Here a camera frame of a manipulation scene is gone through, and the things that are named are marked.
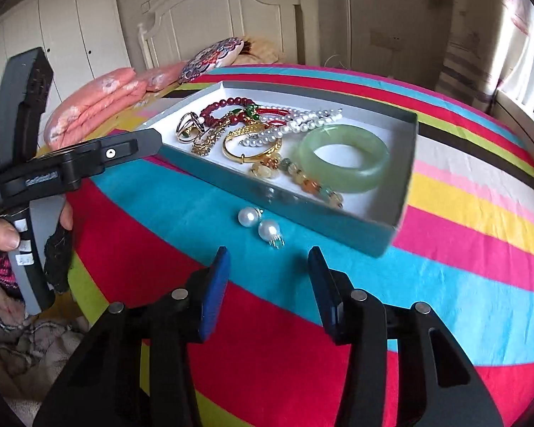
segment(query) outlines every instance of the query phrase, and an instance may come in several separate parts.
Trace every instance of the bed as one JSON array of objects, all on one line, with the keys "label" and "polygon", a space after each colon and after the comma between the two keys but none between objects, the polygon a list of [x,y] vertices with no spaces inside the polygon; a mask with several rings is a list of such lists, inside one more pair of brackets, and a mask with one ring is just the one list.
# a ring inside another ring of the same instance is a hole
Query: bed
[{"label": "bed", "polygon": [[318,0],[159,0],[138,25],[147,69],[244,36],[268,39],[286,62],[318,66]]},{"label": "bed", "polygon": [[[249,34],[271,36],[293,64],[215,69],[108,125],[133,130],[222,80],[337,91],[413,110],[420,121],[416,164],[393,246],[382,258],[369,258],[269,214],[279,221],[286,246],[266,251],[237,224],[246,201],[167,163],[139,161],[109,169],[69,195],[77,231],[72,292],[93,322],[109,302],[133,307],[154,301],[226,245],[234,264],[218,329],[206,345],[190,349],[203,425],[333,425],[348,348],[333,346],[320,326],[305,261],[319,245],[331,268],[384,303],[430,303],[476,366],[505,426],[513,425],[534,398],[534,160],[509,128],[443,95],[296,65],[319,61],[315,2],[160,0],[139,27],[147,67]],[[192,19],[205,19],[212,6],[223,22],[209,31],[183,19],[188,8],[198,15]],[[261,14],[269,33],[252,25]],[[254,263],[259,251],[263,261]],[[145,346],[145,388],[147,362]],[[390,346],[388,427],[395,424],[396,363],[397,348]]]}]

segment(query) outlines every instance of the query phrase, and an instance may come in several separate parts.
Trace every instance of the pink cushion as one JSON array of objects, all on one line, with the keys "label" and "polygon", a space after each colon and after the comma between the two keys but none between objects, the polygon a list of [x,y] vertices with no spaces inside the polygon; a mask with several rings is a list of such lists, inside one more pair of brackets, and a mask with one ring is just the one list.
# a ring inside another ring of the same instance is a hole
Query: pink cushion
[{"label": "pink cushion", "polygon": [[121,86],[128,84],[135,75],[136,72],[130,67],[116,69],[79,88],[53,111],[46,124],[44,141],[51,148],[59,149],[60,146],[55,143],[61,139],[61,136],[83,112],[117,92]]},{"label": "pink cushion", "polygon": [[160,91],[178,80],[178,75],[186,65],[185,62],[149,69],[137,76],[138,80],[146,80],[146,91]]},{"label": "pink cushion", "polygon": [[[83,141],[87,135],[95,131],[113,115],[140,101],[146,93],[146,84],[146,81],[136,79],[129,82],[85,110],[71,122],[63,133],[56,135],[55,139],[46,141],[46,143],[51,149],[57,150]],[[48,128],[46,126],[44,134],[48,136],[47,133]]]}]

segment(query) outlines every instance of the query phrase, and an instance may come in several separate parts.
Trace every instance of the white pearl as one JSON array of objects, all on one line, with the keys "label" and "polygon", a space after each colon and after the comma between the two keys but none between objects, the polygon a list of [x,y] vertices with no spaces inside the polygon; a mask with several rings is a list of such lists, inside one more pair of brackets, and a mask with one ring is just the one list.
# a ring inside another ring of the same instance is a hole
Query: white pearl
[{"label": "white pearl", "polygon": [[259,237],[266,242],[271,242],[281,235],[279,224],[274,220],[263,220],[259,223],[257,231],[259,232]]},{"label": "white pearl", "polygon": [[237,219],[241,226],[250,228],[257,224],[261,219],[261,211],[257,207],[245,207],[237,214]]}]

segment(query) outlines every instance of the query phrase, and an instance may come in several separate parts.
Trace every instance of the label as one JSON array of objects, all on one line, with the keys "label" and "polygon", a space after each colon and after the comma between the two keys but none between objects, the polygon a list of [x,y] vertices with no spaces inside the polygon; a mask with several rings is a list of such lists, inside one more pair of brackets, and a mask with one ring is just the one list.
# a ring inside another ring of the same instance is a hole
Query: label
[{"label": "label", "polygon": [[25,218],[14,221],[14,227],[19,233],[23,233],[28,230],[28,220]]},{"label": "label", "polygon": [[32,241],[30,240],[21,240],[20,246],[18,247],[20,252],[31,252],[32,251]]},{"label": "label", "polygon": [[58,177],[57,172],[50,172],[45,175],[36,176],[26,180],[26,186],[33,186],[34,184],[44,183],[46,181],[55,180]]},{"label": "label", "polygon": [[19,267],[27,267],[28,265],[33,265],[33,255],[32,254],[19,254],[16,255],[16,263]]}]

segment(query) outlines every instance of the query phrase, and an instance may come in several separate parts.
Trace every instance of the white wardrobe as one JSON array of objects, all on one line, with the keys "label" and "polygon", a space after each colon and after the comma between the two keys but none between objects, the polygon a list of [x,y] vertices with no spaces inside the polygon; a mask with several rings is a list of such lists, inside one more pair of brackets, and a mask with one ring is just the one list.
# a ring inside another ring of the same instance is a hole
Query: white wardrobe
[{"label": "white wardrobe", "polygon": [[0,81],[9,57],[35,47],[44,49],[53,69],[40,135],[75,90],[130,66],[116,0],[24,0],[0,16]]}]

